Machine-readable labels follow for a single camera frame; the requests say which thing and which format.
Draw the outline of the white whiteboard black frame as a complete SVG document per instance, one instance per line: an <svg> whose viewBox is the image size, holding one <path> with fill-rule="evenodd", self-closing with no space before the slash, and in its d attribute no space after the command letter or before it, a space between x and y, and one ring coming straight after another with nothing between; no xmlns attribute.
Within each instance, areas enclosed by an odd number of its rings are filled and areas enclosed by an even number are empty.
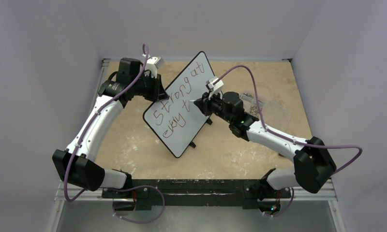
<svg viewBox="0 0 387 232"><path fill-rule="evenodd" d="M200 51L165 89L168 100L151 104L144 122L175 158L180 158L208 117L189 100L208 92L206 82L215 76L206 53Z"/></svg>

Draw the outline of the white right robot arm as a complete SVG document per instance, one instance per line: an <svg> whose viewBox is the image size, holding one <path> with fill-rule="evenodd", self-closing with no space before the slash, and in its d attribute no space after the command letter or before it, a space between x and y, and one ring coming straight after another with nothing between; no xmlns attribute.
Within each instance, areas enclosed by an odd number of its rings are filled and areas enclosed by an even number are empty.
<svg viewBox="0 0 387 232"><path fill-rule="evenodd" d="M190 103L203 115L214 114L226 121L236 137L266 146L293 163L291 168L273 168L260 179L260 191L267 197L290 187L302 187L310 193L317 193L336 172L336 164L321 139L291 137L264 126L260 119L244 110L243 101L236 92L213 96L206 92Z"/></svg>

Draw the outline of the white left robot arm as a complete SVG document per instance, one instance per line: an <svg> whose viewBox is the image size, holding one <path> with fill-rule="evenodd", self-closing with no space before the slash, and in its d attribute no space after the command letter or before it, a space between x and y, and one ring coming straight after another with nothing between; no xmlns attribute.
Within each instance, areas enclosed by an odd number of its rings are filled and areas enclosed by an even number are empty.
<svg viewBox="0 0 387 232"><path fill-rule="evenodd" d="M94 108L80 132L64 150L57 149L52 156L64 183L89 191L113 188L122 198L131 195L130 174L102 168L95 161L108 129L133 97L151 102L168 99L158 74L163 62L161 57L149 57L146 64L134 58L120 60L119 69L100 86Z"/></svg>

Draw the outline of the clear plastic screw box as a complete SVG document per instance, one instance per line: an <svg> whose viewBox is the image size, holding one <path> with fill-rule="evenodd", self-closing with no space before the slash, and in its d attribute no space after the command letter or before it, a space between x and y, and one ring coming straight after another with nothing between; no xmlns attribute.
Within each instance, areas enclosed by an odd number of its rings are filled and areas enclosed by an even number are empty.
<svg viewBox="0 0 387 232"><path fill-rule="evenodd" d="M244 110L250 115L260 118L254 94L245 91L240 93L239 97L243 101ZM264 96L259 95L258 99L258 105L262 110L265 124L272 126L275 129L285 131L292 117L292 113L280 104Z"/></svg>

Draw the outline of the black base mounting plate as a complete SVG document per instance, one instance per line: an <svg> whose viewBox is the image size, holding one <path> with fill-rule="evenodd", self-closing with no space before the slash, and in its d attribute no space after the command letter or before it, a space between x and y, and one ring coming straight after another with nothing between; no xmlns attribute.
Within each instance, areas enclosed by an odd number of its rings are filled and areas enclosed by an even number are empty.
<svg viewBox="0 0 387 232"><path fill-rule="evenodd" d="M129 199L136 210L153 206L223 206L242 209L266 208L291 197L289 187L269 190L258 179L134 179L126 184L130 192L104 189L102 198L116 202Z"/></svg>

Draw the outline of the aluminium extrusion rail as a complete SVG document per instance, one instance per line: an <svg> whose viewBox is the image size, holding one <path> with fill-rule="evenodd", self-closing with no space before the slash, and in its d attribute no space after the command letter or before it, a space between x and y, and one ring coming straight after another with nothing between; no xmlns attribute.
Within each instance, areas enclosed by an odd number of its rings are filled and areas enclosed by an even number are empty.
<svg viewBox="0 0 387 232"><path fill-rule="evenodd" d="M293 187L294 200L296 201L336 201L338 199L332 180L329 180L325 185L317 192L310 193L301 187ZM188 192L183 193L166 193L165 190L161 191L164 196L225 196L227 193L216 193L211 191L203 192ZM103 191L85 191L78 198L78 201L111 201L112 198L103 198ZM63 183L60 182L57 187L57 192L54 197L54 201L66 200L63 192Z"/></svg>

